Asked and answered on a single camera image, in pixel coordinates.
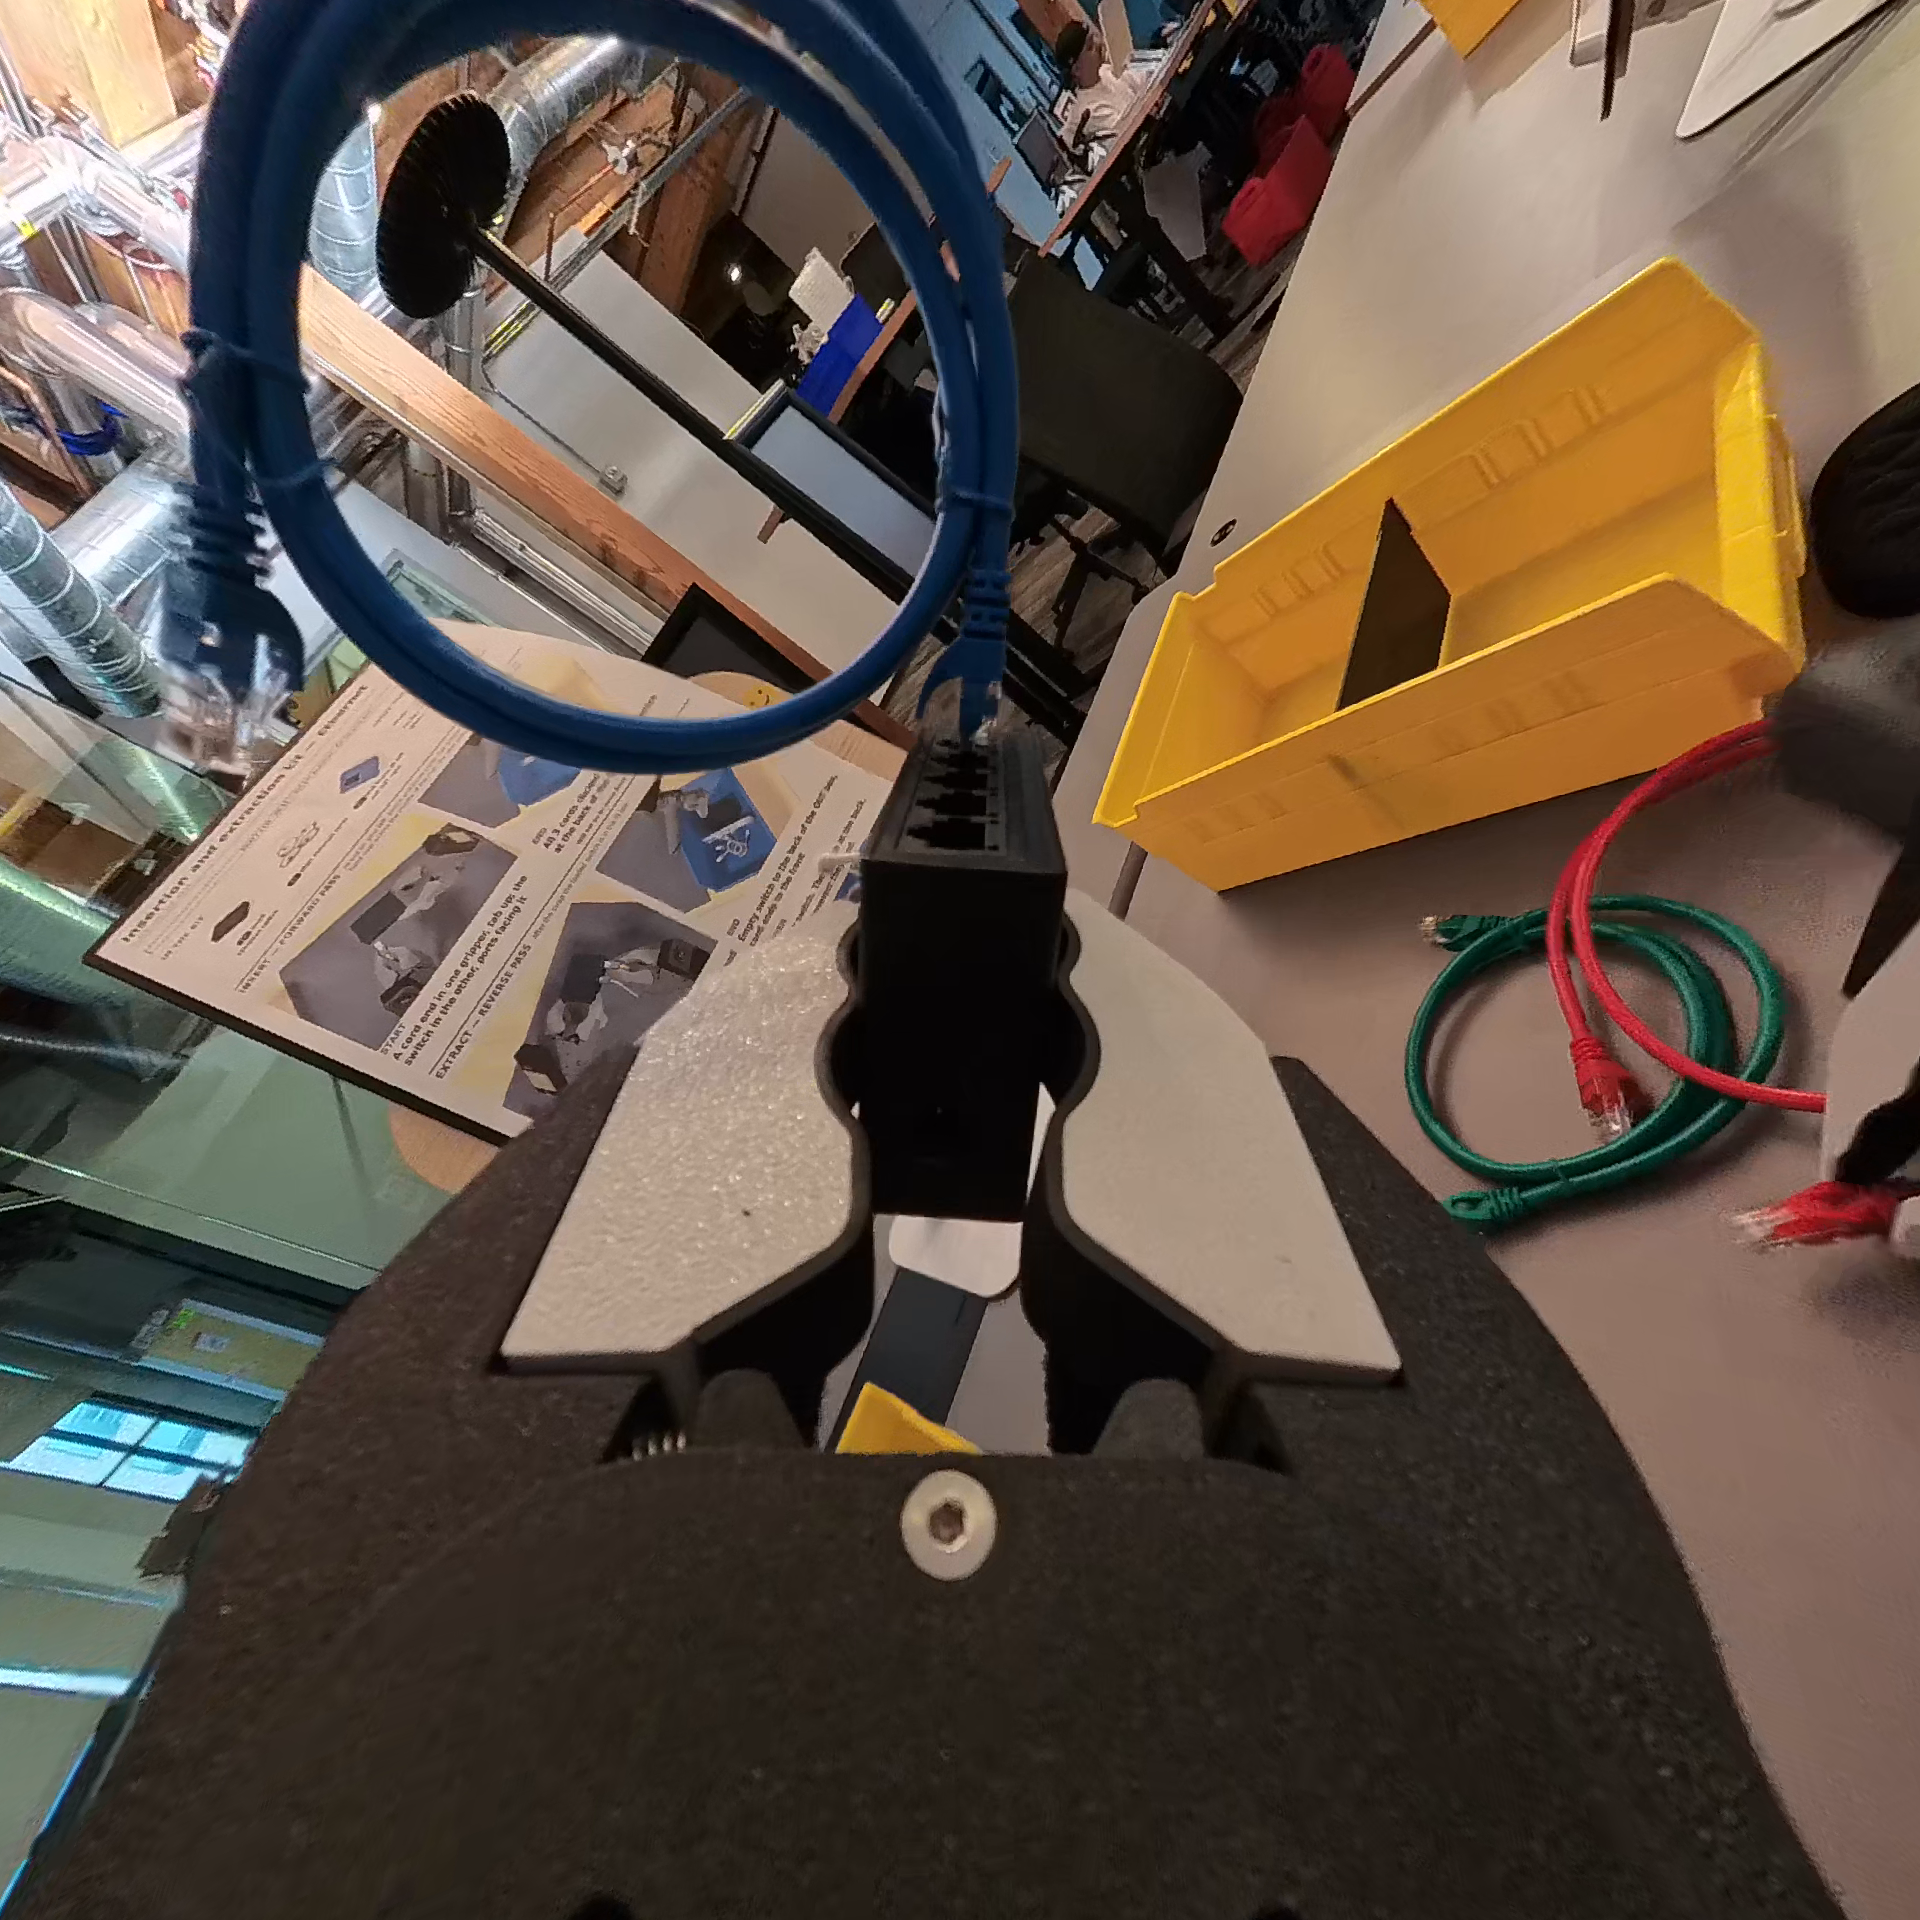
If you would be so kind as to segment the blue storage crate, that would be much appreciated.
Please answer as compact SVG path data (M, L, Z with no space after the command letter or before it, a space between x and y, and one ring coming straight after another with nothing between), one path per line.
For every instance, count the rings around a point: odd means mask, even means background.
M852 294L808 357L796 389L797 400L820 416L839 418L840 397L878 335L880 317L862 294Z

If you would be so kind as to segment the black framed display panel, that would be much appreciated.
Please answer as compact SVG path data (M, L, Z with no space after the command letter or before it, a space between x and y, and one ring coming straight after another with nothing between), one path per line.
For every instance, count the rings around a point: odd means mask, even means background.
M898 598L933 544L929 500L858 447L839 423L776 382L726 432L756 490L774 475L774 511Z

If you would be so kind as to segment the instruction poster on wooden board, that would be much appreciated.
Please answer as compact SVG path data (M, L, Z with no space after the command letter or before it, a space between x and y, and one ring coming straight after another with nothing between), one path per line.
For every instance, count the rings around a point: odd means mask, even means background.
M366 668L86 966L505 1146L706 976L844 930L902 760L837 722L712 771L594 772Z

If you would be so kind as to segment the black office chair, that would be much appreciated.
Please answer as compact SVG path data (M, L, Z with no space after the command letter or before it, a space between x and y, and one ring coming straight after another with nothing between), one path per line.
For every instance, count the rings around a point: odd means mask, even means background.
M1049 255L1022 264L1008 306L1020 384L1012 544L1036 542L1078 500L1169 574L1241 413L1234 376Z

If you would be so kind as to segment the black floor lamp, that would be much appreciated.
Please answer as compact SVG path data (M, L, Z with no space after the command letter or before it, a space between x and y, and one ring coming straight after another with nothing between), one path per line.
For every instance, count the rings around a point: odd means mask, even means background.
M764 499L774 493L776 478L753 487L742 471L746 461L728 445L732 424L756 396L679 317L634 285L617 292L613 267L592 262L583 270L590 302L577 306L533 267L506 262L509 251L496 236L506 183L509 134L490 100L457 93L424 117L394 162L376 218L378 285L394 306L408 317L436 319L457 298L479 294L486 277L503 279L533 306L535 319L484 376L484 397L556 445L565 445L566 435L581 436L585 460L613 491L617 432L583 428L585 373L601 370L686 428ZM796 523L773 503L759 539L788 520Z

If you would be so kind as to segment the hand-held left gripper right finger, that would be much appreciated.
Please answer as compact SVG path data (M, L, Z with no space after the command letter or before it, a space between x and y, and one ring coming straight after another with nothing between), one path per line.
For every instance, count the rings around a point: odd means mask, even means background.
M1024 1208L1047 1446L1166 1380L1225 1437L1256 1384L1401 1380L1279 1071L1206 983L1086 894L1063 910L1050 1118Z

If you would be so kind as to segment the wooden support post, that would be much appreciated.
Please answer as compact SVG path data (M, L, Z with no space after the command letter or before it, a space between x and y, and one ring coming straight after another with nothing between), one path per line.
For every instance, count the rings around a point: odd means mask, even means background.
M880 589L796 523L760 539L773 503L607 373L585 373L583 428L615 430L621 495L581 436L529 432L313 270L297 310L313 370L660 611L701 589L813 678L850 668L892 620Z

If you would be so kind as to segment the black ethernet switch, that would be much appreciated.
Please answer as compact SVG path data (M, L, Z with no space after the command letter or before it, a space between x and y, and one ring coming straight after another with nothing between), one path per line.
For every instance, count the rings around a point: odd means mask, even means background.
M1024 1212L1065 882L1032 736L912 749L858 862L852 1088L878 1212Z

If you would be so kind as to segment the black flat monitor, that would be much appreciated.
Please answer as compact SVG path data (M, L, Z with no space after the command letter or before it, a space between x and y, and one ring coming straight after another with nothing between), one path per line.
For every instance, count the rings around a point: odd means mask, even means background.
M641 718L662 722L759 715L826 678L701 588L682 592L640 661L650 676Z

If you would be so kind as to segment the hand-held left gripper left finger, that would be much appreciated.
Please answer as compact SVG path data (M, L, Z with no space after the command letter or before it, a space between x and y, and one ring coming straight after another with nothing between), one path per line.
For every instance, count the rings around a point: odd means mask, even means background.
M764 1375L805 1444L872 1318L872 1157L833 1076L856 924L746 949L641 1039L511 1311L516 1382Z

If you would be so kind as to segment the black oval pad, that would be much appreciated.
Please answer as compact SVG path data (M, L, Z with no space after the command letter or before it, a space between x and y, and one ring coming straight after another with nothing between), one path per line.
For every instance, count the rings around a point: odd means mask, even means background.
M1824 461L1808 500L1808 548L1840 611L1917 612L1917 386L1860 420Z

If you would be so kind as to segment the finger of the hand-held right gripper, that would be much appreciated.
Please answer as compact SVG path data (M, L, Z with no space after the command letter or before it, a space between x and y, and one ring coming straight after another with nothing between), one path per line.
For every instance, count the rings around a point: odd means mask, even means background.
M1841 1011L1828 1052L1820 1171L1841 1176L1849 1159L1886 1163L1870 1180L1904 1189L1887 1228L1889 1252L1917 1262L1917 927Z
M1813 659L1772 708L1769 736L1788 792L1897 843L1840 983L1850 1000L1917 924L1917 624Z

